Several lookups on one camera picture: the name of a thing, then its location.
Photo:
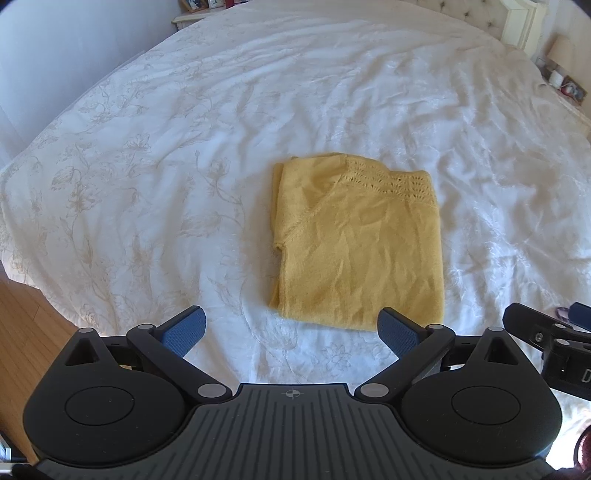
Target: white wall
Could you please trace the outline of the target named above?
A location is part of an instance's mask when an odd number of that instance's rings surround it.
[[[549,0],[540,52],[548,53],[556,34],[566,35],[574,44],[571,76],[589,92],[583,110],[591,118],[591,18],[572,0]]]
[[[172,35],[180,12],[178,0],[14,0],[0,12],[0,128],[8,121],[13,143],[28,145],[98,80]]]

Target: sweater sleeve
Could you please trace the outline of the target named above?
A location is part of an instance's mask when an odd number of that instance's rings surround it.
[[[338,153],[294,158],[282,167],[275,166],[271,226],[276,248],[319,205],[346,169],[346,155]]]

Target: wooden floor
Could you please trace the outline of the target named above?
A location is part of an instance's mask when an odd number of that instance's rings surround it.
[[[0,264],[0,430],[35,460],[22,428],[33,389],[76,327],[36,288],[8,279]]]

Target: lamp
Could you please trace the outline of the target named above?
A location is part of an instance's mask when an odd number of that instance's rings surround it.
[[[556,64],[556,68],[550,75],[550,85],[554,88],[562,87],[564,75],[573,68],[574,46],[564,35],[558,35],[552,45],[548,58]]]

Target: blue gripper pad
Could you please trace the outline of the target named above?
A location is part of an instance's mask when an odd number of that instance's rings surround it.
[[[168,350],[184,357],[203,335],[207,321],[201,307],[191,307],[157,328],[160,342]]]
[[[378,335],[400,358],[427,338],[428,331],[396,310],[385,308],[378,315]]]
[[[569,322],[591,332],[591,307],[573,303],[569,308]]]

